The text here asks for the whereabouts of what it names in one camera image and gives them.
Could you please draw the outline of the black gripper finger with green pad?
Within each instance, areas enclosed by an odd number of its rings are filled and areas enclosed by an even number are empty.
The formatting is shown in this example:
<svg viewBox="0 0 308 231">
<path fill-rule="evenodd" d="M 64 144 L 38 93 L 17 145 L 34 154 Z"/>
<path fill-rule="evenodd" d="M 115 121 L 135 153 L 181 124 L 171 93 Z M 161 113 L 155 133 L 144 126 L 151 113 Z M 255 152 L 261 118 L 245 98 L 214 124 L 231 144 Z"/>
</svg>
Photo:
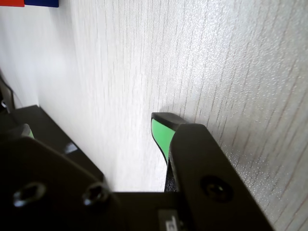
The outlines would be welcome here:
<svg viewBox="0 0 308 231">
<path fill-rule="evenodd" d="M 181 194 L 191 230 L 272 230 L 206 126 L 153 112 L 151 133 L 167 164 L 165 191 Z"/>
<path fill-rule="evenodd" d="M 0 135 L 3 231 L 123 231 L 106 184 L 29 136 L 27 125 Z"/>
</svg>

